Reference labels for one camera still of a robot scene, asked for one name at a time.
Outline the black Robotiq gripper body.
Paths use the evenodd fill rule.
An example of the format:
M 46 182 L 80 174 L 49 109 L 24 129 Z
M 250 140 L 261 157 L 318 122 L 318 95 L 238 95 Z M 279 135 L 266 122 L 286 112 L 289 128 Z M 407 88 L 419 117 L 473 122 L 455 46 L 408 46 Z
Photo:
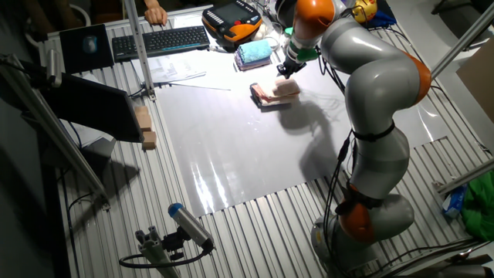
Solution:
M 306 66 L 305 62 L 298 63 L 296 61 L 293 61 L 289 57 L 287 57 L 286 60 L 282 64 L 285 65 L 286 71 L 292 70 L 292 71 L 296 71 L 296 73 L 299 72 L 303 67 Z

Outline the person's bare hand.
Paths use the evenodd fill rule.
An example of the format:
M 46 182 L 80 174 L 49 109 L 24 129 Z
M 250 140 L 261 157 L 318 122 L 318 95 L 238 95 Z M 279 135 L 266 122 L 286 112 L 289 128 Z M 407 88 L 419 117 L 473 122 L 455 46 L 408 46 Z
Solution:
M 160 5 L 148 6 L 144 17 L 151 25 L 167 24 L 167 12 Z

